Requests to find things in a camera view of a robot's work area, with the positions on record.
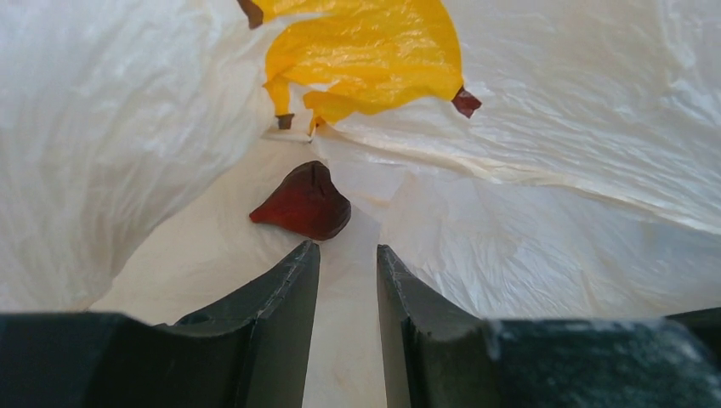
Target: black plastic part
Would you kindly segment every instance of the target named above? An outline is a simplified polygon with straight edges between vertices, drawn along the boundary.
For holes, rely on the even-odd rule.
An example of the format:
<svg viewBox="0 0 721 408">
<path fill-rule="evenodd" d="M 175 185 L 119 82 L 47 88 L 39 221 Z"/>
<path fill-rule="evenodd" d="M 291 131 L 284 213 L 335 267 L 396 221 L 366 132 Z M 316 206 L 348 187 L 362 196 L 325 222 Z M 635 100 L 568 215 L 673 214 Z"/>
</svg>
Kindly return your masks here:
<svg viewBox="0 0 721 408">
<path fill-rule="evenodd" d="M 0 315 L 0 407 L 300 407 L 319 265 L 306 241 L 173 326 Z"/>
<path fill-rule="evenodd" d="M 480 320 L 388 246 L 378 248 L 378 303 L 389 408 L 721 407 L 721 375 L 704 345 L 718 339 L 718 311 L 676 321 Z"/>
</svg>

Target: fig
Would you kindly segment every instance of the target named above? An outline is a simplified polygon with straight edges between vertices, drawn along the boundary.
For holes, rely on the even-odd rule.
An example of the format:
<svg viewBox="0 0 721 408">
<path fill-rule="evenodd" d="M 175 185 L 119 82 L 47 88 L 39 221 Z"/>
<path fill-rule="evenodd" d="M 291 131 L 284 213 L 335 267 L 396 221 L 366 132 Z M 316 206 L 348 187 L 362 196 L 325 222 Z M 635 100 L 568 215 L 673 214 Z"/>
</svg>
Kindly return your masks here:
<svg viewBox="0 0 721 408">
<path fill-rule="evenodd" d="M 333 185 L 328 167 L 309 161 L 294 168 L 250 219 L 325 241 L 350 221 L 350 201 Z"/>
</svg>

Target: yellow printed graphic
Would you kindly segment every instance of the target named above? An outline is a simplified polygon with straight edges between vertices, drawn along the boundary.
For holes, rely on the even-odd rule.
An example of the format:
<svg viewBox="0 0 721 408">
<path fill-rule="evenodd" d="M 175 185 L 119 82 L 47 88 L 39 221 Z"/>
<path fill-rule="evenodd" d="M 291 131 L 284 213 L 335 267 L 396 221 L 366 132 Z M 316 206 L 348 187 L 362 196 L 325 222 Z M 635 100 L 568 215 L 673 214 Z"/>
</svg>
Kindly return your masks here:
<svg viewBox="0 0 721 408">
<path fill-rule="evenodd" d="M 373 115 L 434 96 L 452 100 L 463 86 L 461 50 L 440 0 L 253 0 L 263 22 L 321 14 L 293 23 L 270 47 L 265 84 L 278 116 L 289 111 L 288 84 L 332 84 L 304 103 L 314 123 L 354 112 Z"/>
</svg>

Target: red fruit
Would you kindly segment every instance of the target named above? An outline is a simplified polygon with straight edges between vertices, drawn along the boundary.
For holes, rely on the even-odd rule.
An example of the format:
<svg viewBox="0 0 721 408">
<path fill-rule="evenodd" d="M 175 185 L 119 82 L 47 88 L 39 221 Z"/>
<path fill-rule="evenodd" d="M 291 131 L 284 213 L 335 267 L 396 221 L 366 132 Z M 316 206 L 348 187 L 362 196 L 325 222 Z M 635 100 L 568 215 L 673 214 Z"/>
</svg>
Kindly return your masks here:
<svg viewBox="0 0 721 408">
<path fill-rule="evenodd" d="M 328 167 L 320 161 L 309 161 L 295 167 L 250 213 L 250 219 L 325 241 L 336 236 L 350 220 L 350 201 L 333 185 Z"/>
</svg>

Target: printed graphic on bag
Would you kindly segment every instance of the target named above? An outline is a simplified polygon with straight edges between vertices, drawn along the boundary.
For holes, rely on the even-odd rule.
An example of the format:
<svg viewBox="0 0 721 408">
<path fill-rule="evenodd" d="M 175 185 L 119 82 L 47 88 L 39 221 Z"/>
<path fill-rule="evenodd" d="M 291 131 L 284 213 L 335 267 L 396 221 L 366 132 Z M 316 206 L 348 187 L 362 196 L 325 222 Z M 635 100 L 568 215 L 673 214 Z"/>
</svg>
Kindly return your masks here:
<svg viewBox="0 0 721 408">
<path fill-rule="evenodd" d="M 422 97 L 470 118 L 481 103 L 463 88 L 461 49 L 440 0 L 239 0 L 250 28 L 282 15 L 322 14 L 288 26 L 266 55 L 266 89 L 279 128 L 292 125 L 288 85 L 330 85 L 303 97 L 309 130 L 352 113 L 374 115 Z"/>
</svg>

